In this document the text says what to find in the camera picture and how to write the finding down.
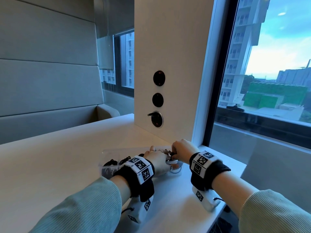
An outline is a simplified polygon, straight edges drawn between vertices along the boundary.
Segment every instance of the transparent plastic box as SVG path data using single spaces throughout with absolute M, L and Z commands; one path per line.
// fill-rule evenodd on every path
M 170 150 L 170 147 L 163 147 L 163 146 L 158 146 L 155 147 L 156 150 Z M 119 165 L 120 161 L 125 159 L 126 157 L 130 156 L 133 158 L 134 156 L 138 156 L 140 154 L 145 153 L 147 150 L 149 150 L 150 147 L 141 147 L 141 148 L 122 148 L 122 149 L 106 149 L 103 150 L 100 158 L 99 158 L 99 174 L 107 179 L 110 179 L 113 174 L 118 171 L 121 167 Z M 112 165 L 112 166 L 104 166 L 108 161 L 114 160 L 117 162 L 117 165 Z M 166 162 L 167 164 L 172 164 L 172 163 L 177 163 L 180 168 L 177 170 L 173 170 L 168 173 L 168 175 L 180 175 L 181 174 L 181 169 L 183 163 L 179 160 L 174 160 L 174 161 L 168 161 Z

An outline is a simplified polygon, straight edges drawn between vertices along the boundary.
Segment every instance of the light green sleeve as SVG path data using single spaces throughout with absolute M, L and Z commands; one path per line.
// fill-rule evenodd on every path
M 311 215 L 280 193 L 263 190 L 246 200 L 239 230 L 241 233 L 310 233 Z
M 121 208 L 119 189 L 100 177 L 45 214 L 30 233 L 111 233 L 119 223 Z

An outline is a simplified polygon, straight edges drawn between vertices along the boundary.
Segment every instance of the blue sky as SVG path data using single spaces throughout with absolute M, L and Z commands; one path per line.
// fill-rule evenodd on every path
M 270 0 L 259 44 L 246 74 L 276 79 L 280 70 L 299 69 L 311 59 L 311 0 Z

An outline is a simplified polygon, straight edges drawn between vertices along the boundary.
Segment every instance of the window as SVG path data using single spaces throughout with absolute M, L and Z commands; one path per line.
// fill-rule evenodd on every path
M 102 70 L 103 89 L 134 97 L 134 32 L 114 36 L 115 70 Z
M 204 145 L 216 122 L 311 149 L 307 6 L 311 0 L 230 1 Z

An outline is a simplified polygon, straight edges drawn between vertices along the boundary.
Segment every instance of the window frame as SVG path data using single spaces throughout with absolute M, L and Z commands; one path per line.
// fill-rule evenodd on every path
M 247 132 L 270 137 L 307 149 L 311 149 L 311 126 L 274 119 L 265 116 L 254 115 L 236 107 L 218 107 L 224 72 L 229 60 L 229 48 L 231 41 L 235 41 L 233 35 L 234 24 L 237 18 L 239 0 L 230 0 L 223 41 L 220 47 L 220 55 L 214 78 L 210 107 L 203 138 L 203 145 L 209 146 L 214 123 L 220 123 Z
M 125 96 L 134 97 L 134 88 L 123 86 L 122 82 L 126 82 L 126 39 L 125 35 L 132 33 L 134 30 L 114 36 L 115 50 L 115 79 L 116 84 L 102 82 L 105 90 L 113 91 Z

